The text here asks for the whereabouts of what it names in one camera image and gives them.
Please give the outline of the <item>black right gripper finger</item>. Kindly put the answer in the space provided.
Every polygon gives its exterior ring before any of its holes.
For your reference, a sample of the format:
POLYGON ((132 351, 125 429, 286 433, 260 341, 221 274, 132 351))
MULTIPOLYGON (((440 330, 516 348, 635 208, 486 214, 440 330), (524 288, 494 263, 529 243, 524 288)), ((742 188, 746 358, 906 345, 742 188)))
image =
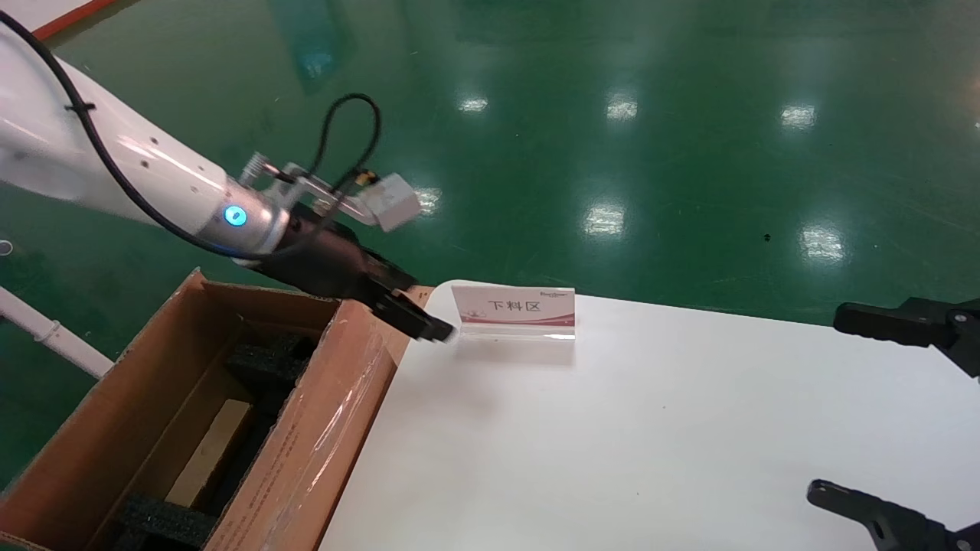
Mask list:
POLYGON ((966 376, 979 377, 979 300, 960 303, 909 298, 893 309, 847 302, 835 311, 833 328, 876 341, 934 347, 966 376))
POLYGON ((811 482, 806 500, 863 526, 877 550, 979 549, 979 523, 951 531, 918 510, 830 481, 811 482))

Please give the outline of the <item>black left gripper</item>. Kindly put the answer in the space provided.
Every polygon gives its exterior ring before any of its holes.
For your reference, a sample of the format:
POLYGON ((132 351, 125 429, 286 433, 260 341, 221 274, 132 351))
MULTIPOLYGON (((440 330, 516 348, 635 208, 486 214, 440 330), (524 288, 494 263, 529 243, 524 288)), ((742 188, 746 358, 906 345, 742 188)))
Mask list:
POLYGON ((297 254, 253 266, 253 271, 309 295, 323 298, 357 298, 382 295, 375 303, 375 317, 414 341, 445 342, 456 329, 430 316, 406 295, 419 280, 381 256, 371 256, 356 234, 343 224, 331 222, 318 229, 321 217, 312 210, 291 210, 285 233, 275 251, 295 245, 308 235, 314 240, 297 254))

